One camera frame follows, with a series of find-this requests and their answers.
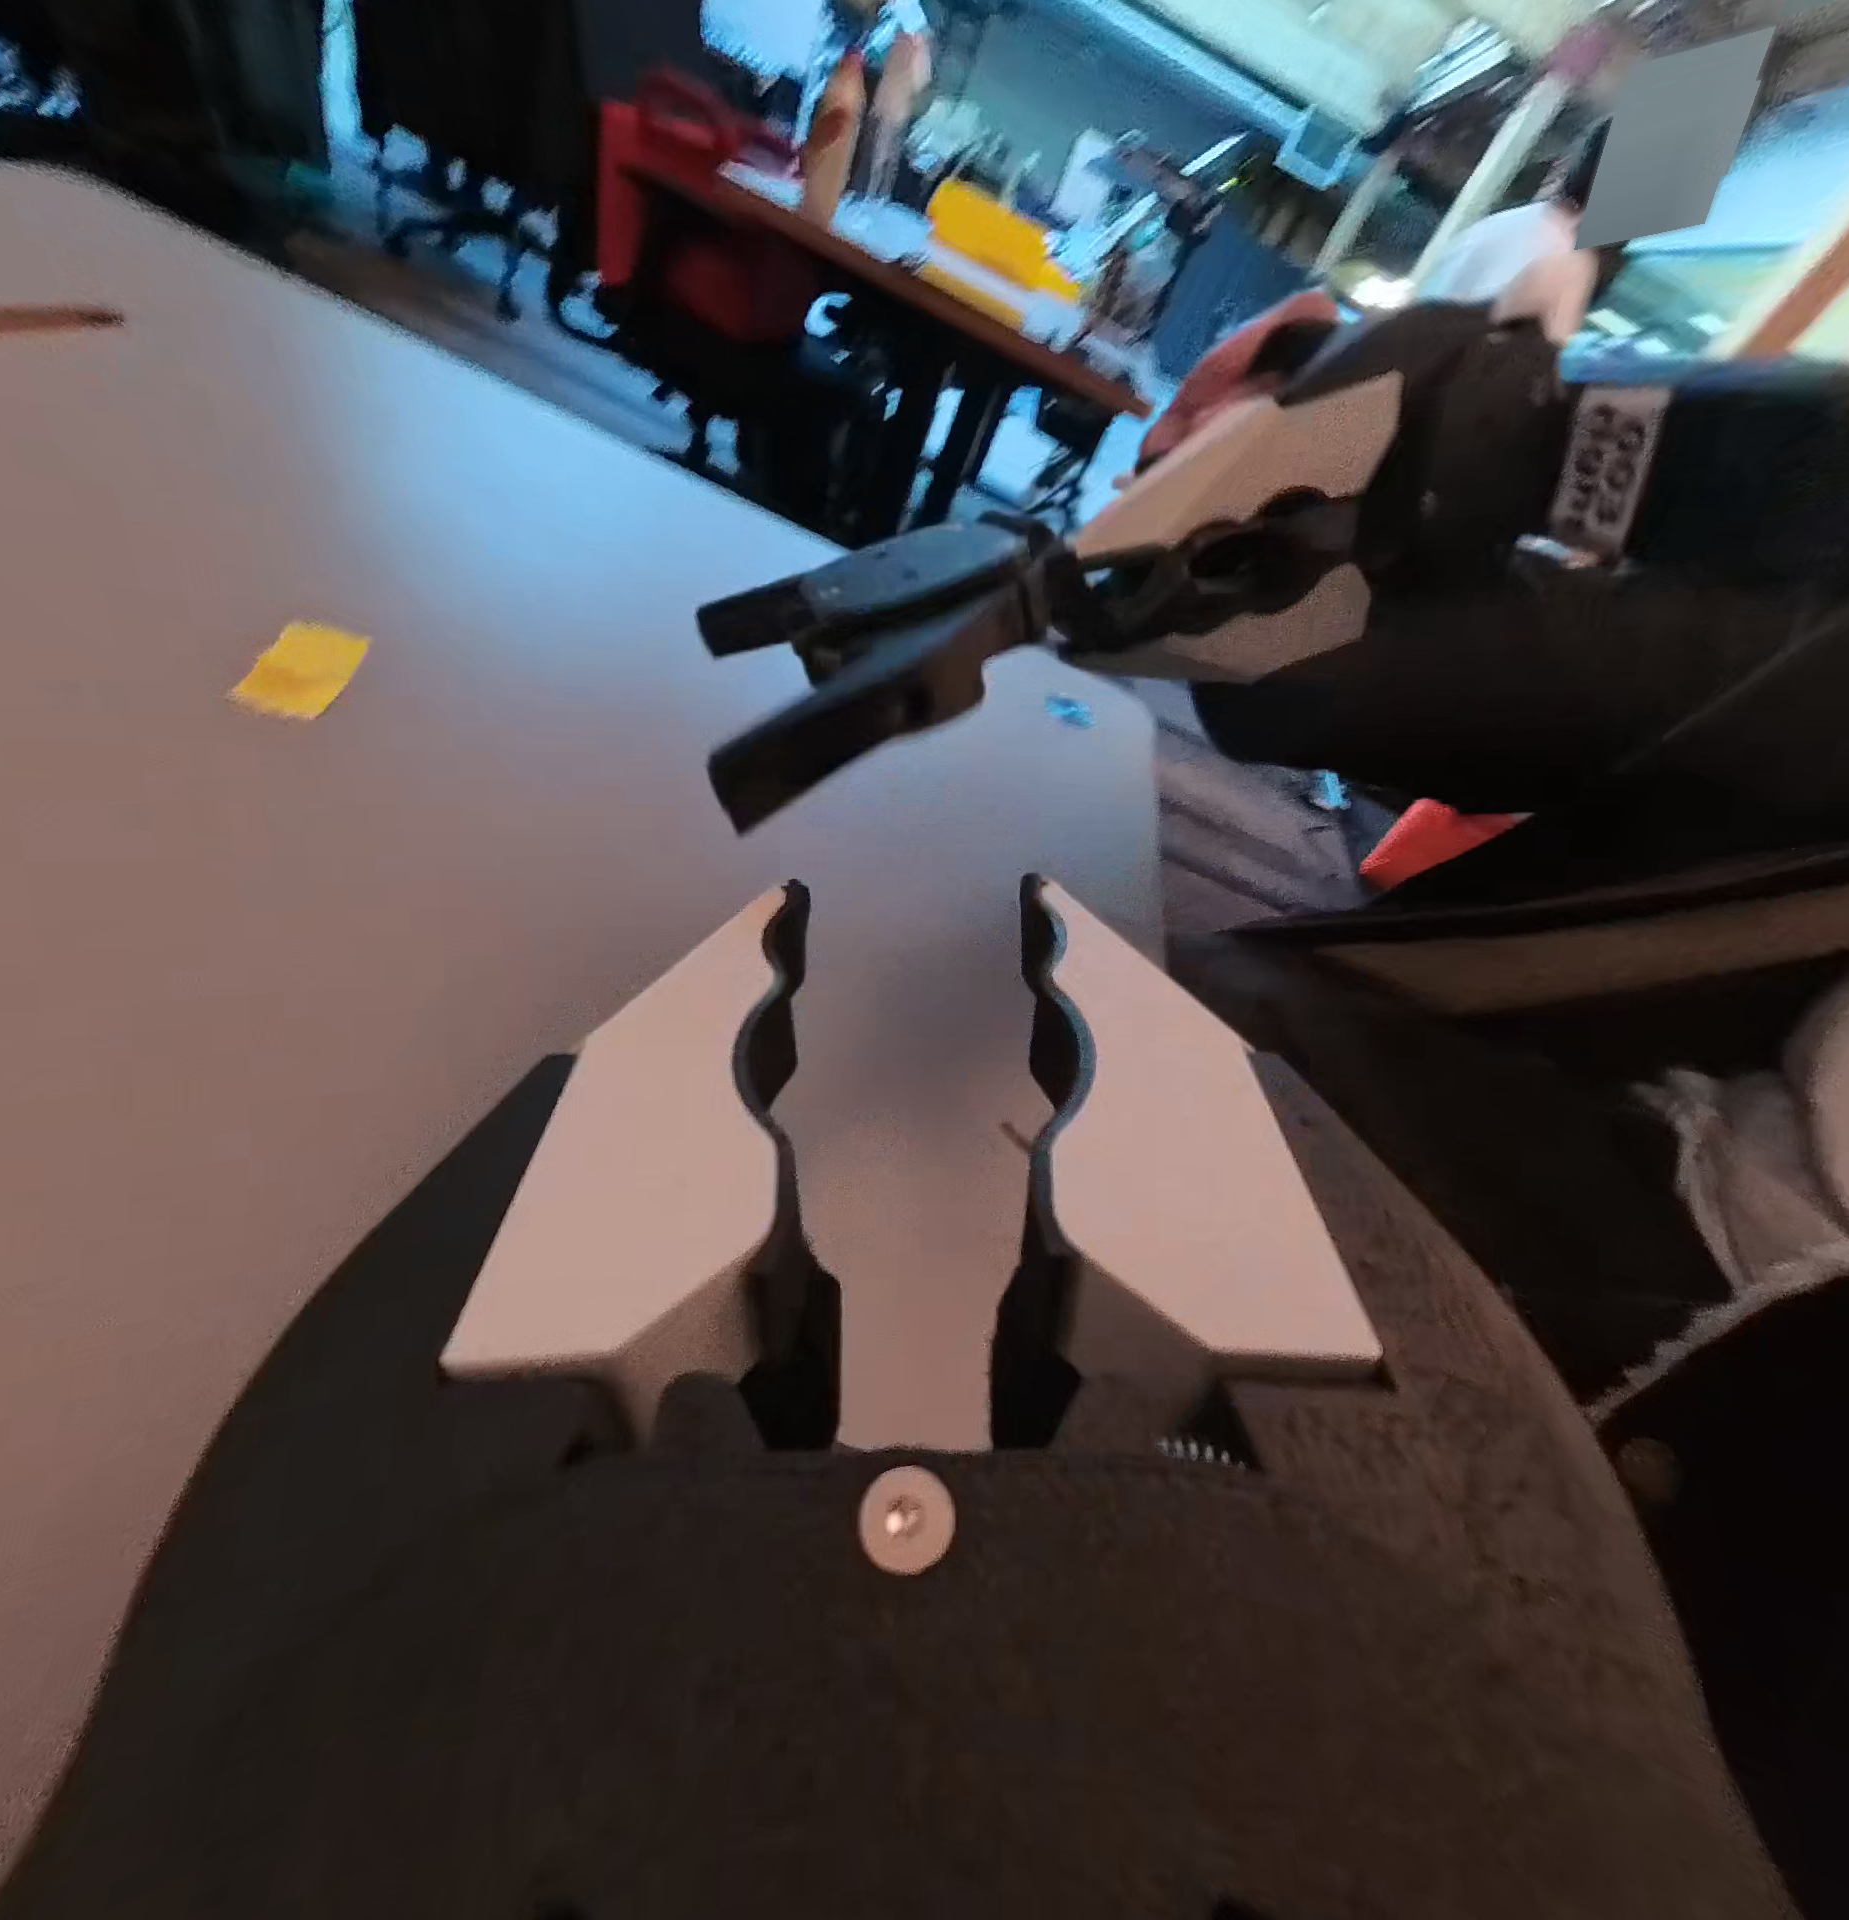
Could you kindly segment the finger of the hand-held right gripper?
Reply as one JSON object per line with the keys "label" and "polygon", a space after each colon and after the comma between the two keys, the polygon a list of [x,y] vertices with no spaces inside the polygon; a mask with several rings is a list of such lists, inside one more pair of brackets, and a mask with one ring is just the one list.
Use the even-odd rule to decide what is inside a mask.
{"label": "finger of the hand-held right gripper", "polygon": [[1070,664],[1122,681],[1252,684],[1329,653],[1366,632],[1366,576],[1339,563],[1280,610],[1244,583],[1164,578],[1126,597],[1104,590],[1087,617],[1058,629]]}
{"label": "finger of the hand-held right gripper", "polygon": [[1100,600],[1366,600],[1360,515],[1403,421],[1381,372],[1201,422],[1072,537]]}

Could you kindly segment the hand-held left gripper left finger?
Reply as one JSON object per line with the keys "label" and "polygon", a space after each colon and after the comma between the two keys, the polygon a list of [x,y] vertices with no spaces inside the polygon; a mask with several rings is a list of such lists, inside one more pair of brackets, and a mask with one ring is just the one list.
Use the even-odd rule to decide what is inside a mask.
{"label": "hand-held left gripper left finger", "polygon": [[587,1381],[645,1439],[672,1384],[709,1375],[769,1448],[836,1442],[840,1283],[773,1112],[807,930],[809,890],[782,881],[582,1042],[443,1344],[448,1381]]}

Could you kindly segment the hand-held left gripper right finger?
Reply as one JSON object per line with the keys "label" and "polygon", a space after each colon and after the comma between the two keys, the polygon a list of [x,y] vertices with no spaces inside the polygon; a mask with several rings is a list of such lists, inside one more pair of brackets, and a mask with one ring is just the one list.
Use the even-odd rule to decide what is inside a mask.
{"label": "hand-held left gripper right finger", "polygon": [[989,1439],[1047,1446],[1087,1382],[1166,1435],[1234,1382],[1383,1384],[1385,1350],[1251,1044],[1049,876],[1017,896],[1030,1072]]}

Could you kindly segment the black plastic spring clamp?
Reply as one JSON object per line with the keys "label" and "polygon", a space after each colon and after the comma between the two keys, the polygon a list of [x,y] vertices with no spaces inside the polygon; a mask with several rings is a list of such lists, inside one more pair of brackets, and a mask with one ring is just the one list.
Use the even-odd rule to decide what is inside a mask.
{"label": "black plastic spring clamp", "polygon": [[713,795],[749,834],[892,742],[984,699],[989,661],[1092,628],[1077,553],[1027,520],[927,526],[741,590],[695,612],[719,661],[791,650],[807,692],[707,758]]}

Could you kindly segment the person's right forearm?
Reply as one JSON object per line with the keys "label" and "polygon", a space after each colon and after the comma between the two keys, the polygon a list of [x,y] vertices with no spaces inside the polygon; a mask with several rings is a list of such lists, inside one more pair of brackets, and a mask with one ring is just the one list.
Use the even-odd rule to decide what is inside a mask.
{"label": "person's right forearm", "polygon": [[1753,595],[1564,572],[1374,613],[1252,684],[1196,684],[1239,761],[1398,798],[1849,830],[1849,590]]}

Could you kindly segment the person's right hand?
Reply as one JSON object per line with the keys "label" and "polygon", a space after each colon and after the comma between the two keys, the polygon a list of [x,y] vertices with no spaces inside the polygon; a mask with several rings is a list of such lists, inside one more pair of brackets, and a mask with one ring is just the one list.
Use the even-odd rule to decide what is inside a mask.
{"label": "person's right hand", "polygon": [[1201,355],[1175,398],[1152,421],[1138,447],[1135,470],[1164,457],[1205,419],[1247,395],[1279,392],[1340,323],[1335,302],[1318,289],[1307,289],[1234,327]]}

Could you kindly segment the long wooden table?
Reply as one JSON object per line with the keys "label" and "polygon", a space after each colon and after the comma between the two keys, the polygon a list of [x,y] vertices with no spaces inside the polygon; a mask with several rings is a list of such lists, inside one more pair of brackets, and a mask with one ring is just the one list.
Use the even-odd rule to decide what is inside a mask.
{"label": "long wooden table", "polygon": [[1098,365],[1080,344],[1080,308],[1027,295],[932,239],[911,208],[840,199],[827,228],[806,223],[786,180],[726,162],[746,207],[814,256],[834,291],[883,311],[900,374],[879,437],[866,531],[874,540],[939,523],[981,470],[998,422],[1019,389],[1064,394],[1110,419],[1142,419],[1130,372]]}

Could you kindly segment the yellow plastic bin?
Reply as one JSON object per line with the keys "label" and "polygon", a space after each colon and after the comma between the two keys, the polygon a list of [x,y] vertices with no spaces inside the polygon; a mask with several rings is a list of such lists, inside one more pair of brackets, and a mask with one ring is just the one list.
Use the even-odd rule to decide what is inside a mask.
{"label": "yellow plastic bin", "polygon": [[927,199],[932,239],[1027,295],[1077,303],[1080,281],[1056,256],[1056,234],[962,179],[944,179]]}

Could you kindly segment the black fleece-lined jacket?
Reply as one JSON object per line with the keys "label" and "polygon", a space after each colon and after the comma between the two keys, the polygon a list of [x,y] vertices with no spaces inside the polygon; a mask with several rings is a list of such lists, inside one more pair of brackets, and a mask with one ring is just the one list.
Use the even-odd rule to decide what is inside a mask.
{"label": "black fleece-lined jacket", "polygon": [[1616,1468],[1802,1915],[1849,1915],[1849,1276],[1732,1297],[1647,1087],[1775,1067],[1849,974],[1849,840],[1539,900],[1517,827],[1359,914],[1181,938],[1499,1285]]}

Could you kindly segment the brown snack jar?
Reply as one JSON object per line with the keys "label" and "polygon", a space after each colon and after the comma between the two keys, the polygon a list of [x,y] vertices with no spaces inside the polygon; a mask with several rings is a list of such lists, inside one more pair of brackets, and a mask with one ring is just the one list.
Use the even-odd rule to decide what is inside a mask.
{"label": "brown snack jar", "polygon": [[866,60],[850,45],[829,68],[809,101],[799,141],[799,214],[827,228],[853,172],[866,120]]}

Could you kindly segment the white shirt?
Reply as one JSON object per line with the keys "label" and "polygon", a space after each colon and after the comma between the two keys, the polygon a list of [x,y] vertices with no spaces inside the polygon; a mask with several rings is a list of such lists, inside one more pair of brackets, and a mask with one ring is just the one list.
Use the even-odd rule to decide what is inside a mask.
{"label": "white shirt", "polygon": [[1849,1276],[1849,974],[1775,1067],[1670,1070],[1647,1087],[1676,1136],[1676,1190],[1732,1297]]}

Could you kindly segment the yellow tape piece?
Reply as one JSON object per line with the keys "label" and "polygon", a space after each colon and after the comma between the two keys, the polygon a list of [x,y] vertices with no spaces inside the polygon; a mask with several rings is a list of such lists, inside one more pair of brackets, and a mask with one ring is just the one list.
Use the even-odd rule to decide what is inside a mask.
{"label": "yellow tape piece", "polygon": [[257,715],[312,722],[353,684],[369,645],[367,636],[323,621],[288,621],[226,697]]}

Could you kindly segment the red office chair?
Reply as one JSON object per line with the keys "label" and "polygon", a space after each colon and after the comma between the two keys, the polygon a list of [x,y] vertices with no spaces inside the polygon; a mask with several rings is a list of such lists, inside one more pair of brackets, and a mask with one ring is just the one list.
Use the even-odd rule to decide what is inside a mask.
{"label": "red office chair", "polygon": [[763,125],[673,65],[598,107],[596,308],[623,340],[681,333],[786,349],[822,295],[814,256],[725,180]]}

